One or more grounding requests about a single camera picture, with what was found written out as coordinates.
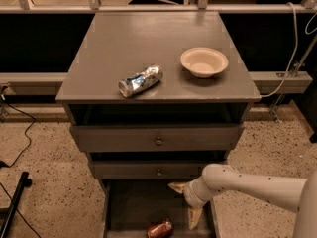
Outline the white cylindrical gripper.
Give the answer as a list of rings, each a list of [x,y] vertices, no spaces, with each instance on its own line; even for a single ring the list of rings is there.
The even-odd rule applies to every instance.
[[[188,226],[193,230],[199,222],[202,207],[211,199],[212,192],[202,177],[188,183],[171,182],[167,185],[179,194],[184,194],[186,202],[192,207],[188,209]]]

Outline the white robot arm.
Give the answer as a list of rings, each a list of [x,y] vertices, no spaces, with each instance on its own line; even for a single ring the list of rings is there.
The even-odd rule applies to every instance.
[[[234,190],[296,214],[293,238],[317,238],[317,172],[309,178],[240,173],[230,165],[209,164],[199,178],[168,185],[189,205],[189,228],[197,226],[202,208],[214,196]]]

